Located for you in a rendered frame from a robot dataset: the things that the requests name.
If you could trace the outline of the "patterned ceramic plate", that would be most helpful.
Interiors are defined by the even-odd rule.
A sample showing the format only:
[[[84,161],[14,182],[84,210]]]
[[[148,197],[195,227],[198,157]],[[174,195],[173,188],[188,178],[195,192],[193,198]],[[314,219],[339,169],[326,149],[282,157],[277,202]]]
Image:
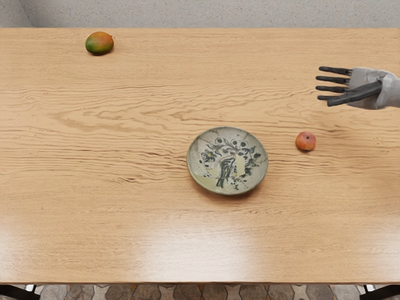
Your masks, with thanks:
[[[256,188],[268,171],[268,154],[250,132],[215,127],[198,135],[187,150],[187,168],[204,189],[223,196]]]

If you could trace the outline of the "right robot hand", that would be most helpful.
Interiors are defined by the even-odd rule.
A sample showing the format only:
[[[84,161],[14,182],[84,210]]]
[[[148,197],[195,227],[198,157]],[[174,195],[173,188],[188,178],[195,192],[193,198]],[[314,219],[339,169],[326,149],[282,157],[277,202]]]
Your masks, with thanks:
[[[335,83],[335,86],[316,86],[318,91],[333,93],[332,96],[319,95],[327,106],[347,104],[355,108],[379,110],[400,108],[400,77],[395,74],[365,67],[352,69],[321,66],[319,70],[333,73],[333,76],[316,76],[316,80]]]

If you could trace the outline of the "green and red mango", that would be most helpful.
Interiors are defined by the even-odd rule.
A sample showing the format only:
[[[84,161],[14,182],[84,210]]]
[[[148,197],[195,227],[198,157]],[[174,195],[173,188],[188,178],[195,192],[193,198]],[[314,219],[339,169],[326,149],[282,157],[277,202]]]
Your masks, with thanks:
[[[97,31],[90,34],[85,41],[86,51],[95,56],[107,54],[113,47],[113,37],[104,31]]]

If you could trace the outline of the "small red-orange fruit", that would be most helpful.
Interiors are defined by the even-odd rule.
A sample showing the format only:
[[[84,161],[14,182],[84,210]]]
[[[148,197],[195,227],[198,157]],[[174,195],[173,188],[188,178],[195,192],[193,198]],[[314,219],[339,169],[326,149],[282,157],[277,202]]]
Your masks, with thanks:
[[[300,132],[295,139],[296,147],[303,152],[313,151],[316,147],[316,136],[308,131]]]

